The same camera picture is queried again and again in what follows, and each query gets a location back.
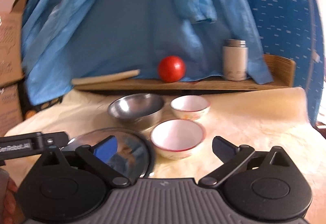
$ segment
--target red tomato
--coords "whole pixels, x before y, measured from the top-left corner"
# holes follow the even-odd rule
[[[165,82],[175,82],[185,76],[185,63],[177,56],[168,56],[161,60],[159,76]]]

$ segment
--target blue fabric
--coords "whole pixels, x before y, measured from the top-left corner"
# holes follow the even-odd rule
[[[306,90],[315,124],[323,88],[323,35],[316,0],[248,0],[264,52],[296,62],[294,86]],[[314,53],[320,61],[314,61]]]
[[[138,78],[158,78],[169,55],[185,61],[182,81],[219,76],[227,38],[247,41],[256,82],[272,81],[247,0],[29,0],[26,10],[22,65],[33,105],[68,92],[72,78],[135,68]]]

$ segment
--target red rim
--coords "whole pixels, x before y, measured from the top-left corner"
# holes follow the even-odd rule
[[[195,146],[192,146],[188,149],[183,149],[183,150],[169,150],[169,149],[165,149],[165,148],[162,148],[162,147],[159,147],[157,146],[153,140],[152,140],[152,135],[153,135],[153,131],[161,124],[165,123],[165,122],[169,122],[169,121],[172,121],[172,120],[185,120],[185,121],[189,121],[189,122],[192,122],[192,123],[195,123],[196,125],[198,125],[200,127],[200,129],[202,130],[203,132],[203,137],[201,139],[201,141],[199,141],[199,143],[197,143]],[[161,150],[164,150],[164,151],[170,151],[170,152],[183,152],[183,151],[187,151],[187,150],[191,150],[191,149],[194,149],[196,148],[198,145],[200,145],[206,138],[206,129],[204,128],[204,126],[198,122],[195,122],[195,121],[192,121],[192,120],[189,120],[189,119],[171,119],[171,120],[167,120],[167,121],[164,121],[162,122],[161,124],[158,124],[155,128],[153,128],[153,130],[151,131],[151,142],[153,143],[153,145],[158,148],[158,149],[161,149]]]
[[[202,109],[194,110],[194,111],[188,111],[188,110],[176,109],[176,108],[174,108],[174,107],[172,106],[172,102],[173,102],[175,99],[173,99],[173,100],[170,102],[170,107],[171,107],[172,109],[174,109],[174,110],[176,110],[176,111],[180,111],[180,112],[186,112],[186,113],[189,113],[189,112],[199,112],[199,111],[203,111],[203,110],[205,110],[206,108],[211,107],[211,102],[210,102],[209,100],[207,100],[206,98],[204,98],[204,99],[206,100],[206,102],[207,102],[207,106],[204,107],[204,108],[202,108]]]

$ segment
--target cardboard box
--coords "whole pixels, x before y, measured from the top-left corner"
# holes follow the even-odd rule
[[[0,88],[0,137],[22,121],[17,84]]]
[[[23,78],[21,29],[25,3],[19,0],[10,13],[0,12],[0,87]]]

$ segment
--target stainless steel bowl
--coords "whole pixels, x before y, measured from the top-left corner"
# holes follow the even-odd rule
[[[164,99],[156,94],[132,94],[114,101],[108,114],[125,128],[138,131],[156,125],[162,118]]]

